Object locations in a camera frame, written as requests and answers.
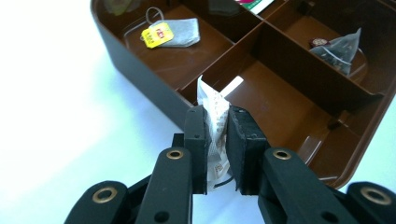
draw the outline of box compartment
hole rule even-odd
[[[227,100],[252,114],[272,146],[296,151],[334,188],[352,176],[396,92],[395,43],[380,41],[378,29],[393,39],[395,31],[377,25],[396,12],[382,1],[363,1],[376,8],[367,17],[358,1],[275,0],[261,13],[265,20],[234,0],[148,0],[119,16],[104,1],[92,0],[92,14],[113,63],[176,125],[183,127],[185,111],[196,104],[200,75],[217,91],[240,76]],[[197,18],[201,41],[147,49],[140,34],[149,26],[149,7],[169,20]],[[341,9],[351,18],[337,25],[332,17]],[[309,52],[310,38],[333,39],[359,27],[351,78]]]

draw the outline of white background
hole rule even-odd
[[[0,223],[63,223],[91,185],[149,175],[180,130],[115,70],[90,0],[1,7]],[[393,100],[352,182],[396,191],[395,135]],[[194,196],[193,223],[262,223],[233,188]]]

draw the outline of tea bag string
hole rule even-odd
[[[341,63],[347,64],[347,65],[352,65],[352,63],[347,63],[346,61],[338,58],[337,56],[335,56],[333,53],[331,53],[328,49],[323,48],[326,52],[328,52],[330,55],[332,55],[336,60],[340,61]]]
[[[161,21],[164,21],[163,12],[159,8],[157,8],[157,7],[149,7],[148,10],[146,11],[146,21],[147,21],[147,23],[150,24],[150,25],[153,23],[149,19],[149,11],[152,10],[152,9],[157,10],[157,13],[153,16],[153,18],[158,16],[158,15],[160,15]]]

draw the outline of white tea bag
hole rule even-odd
[[[228,109],[230,103],[218,91],[213,90],[198,78],[198,104],[207,111],[206,123],[212,142],[207,157],[207,188],[213,190],[215,185],[224,181],[230,163],[228,162],[225,139]]]
[[[186,48],[200,41],[198,20],[164,20],[156,21],[150,27],[166,22],[174,34],[173,39],[161,44],[161,47]]]

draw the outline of metal rivet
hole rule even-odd
[[[361,188],[361,194],[364,196],[364,198],[373,203],[381,205],[390,205],[392,203],[392,199],[388,196],[388,194],[379,189],[363,187]]]
[[[289,160],[291,158],[291,155],[289,154],[289,152],[282,150],[282,149],[275,150],[273,152],[273,155],[283,161]]]
[[[166,153],[166,157],[171,160],[178,160],[183,157],[183,152],[180,150],[172,150]]]
[[[105,187],[97,190],[93,196],[92,200],[95,203],[108,203],[113,200],[117,195],[117,190],[113,187]]]

